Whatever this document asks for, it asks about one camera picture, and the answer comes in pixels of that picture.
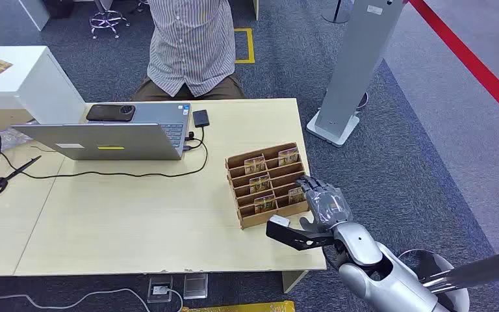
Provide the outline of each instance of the office chair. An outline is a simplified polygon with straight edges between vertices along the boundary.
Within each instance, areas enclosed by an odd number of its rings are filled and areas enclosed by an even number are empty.
[[[91,25],[91,34],[93,35],[93,39],[96,39],[97,36],[94,34],[95,29],[97,28],[110,28],[115,34],[115,38],[119,38],[118,32],[114,28],[121,21],[125,22],[125,26],[129,26],[129,22],[127,19],[118,11],[106,10],[102,5],[100,0],[94,0],[96,7],[98,8],[98,13],[89,19],[89,24]]]
[[[133,14],[135,11],[142,12],[144,10],[144,7],[142,5],[149,5],[148,0],[136,0],[136,7],[129,13]]]

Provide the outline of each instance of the red floor line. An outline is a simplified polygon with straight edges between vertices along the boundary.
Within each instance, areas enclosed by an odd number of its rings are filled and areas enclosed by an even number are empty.
[[[473,52],[448,28],[424,0],[410,0],[416,11],[437,33],[456,57],[472,75],[487,89],[499,103],[499,79],[473,54]]]

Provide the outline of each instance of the laptop lid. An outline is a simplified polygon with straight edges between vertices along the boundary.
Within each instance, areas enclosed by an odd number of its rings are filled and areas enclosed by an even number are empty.
[[[12,128],[74,160],[179,160],[157,123],[13,125]]]

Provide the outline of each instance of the cardboard organizer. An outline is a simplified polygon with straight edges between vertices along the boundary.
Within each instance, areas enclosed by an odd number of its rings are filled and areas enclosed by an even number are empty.
[[[297,188],[298,186],[295,184],[297,178],[305,175],[305,168],[301,162],[301,154],[297,162],[279,166],[278,152],[289,150],[290,148],[297,148],[297,144],[288,143],[272,148],[264,148],[232,156],[225,160],[225,166],[228,171],[227,179],[236,202],[235,207],[242,229],[266,223],[272,215],[290,216],[309,210],[306,201],[293,203],[292,205],[288,204],[288,191]],[[265,158],[266,170],[246,175],[244,161],[261,155]],[[250,194],[250,179],[267,174],[270,176],[270,188]],[[274,195],[274,209],[256,214],[254,199],[271,194]]]

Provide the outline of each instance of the wooden table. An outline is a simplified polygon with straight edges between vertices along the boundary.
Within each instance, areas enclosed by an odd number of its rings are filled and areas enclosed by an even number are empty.
[[[5,151],[16,166],[27,163],[42,152],[30,146],[44,145],[31,142]],[[30,167],[29,172],[37,176],[58,173],[64,156],[59,153],[43,153],[43,157]],[[4,158],[0,161],[0,177],[12,173]],[[54,179],[35,180],[24,175],[10,180],[4,193],[0,194],[0,276],[13,275],[26,247],[37,218],[43,209]]]
[[[264,225],[242,231],[226,179],[226,157],[286,142],[298,143],[308,171],[296,100],[192,102],[193,111],[200,109],[207,109],[211,123],[204,170],[177,178],[57,178],[14,275],[284,271],[287,292],[306,271],[326,269],[319,249],[293,250],[268,238]],[[64,157],[55,168],[61,174],[173,174],[199,168],[204,158],[203,148],[186,152],[182,161]],[[296,227],[299,217],[291,218]]]

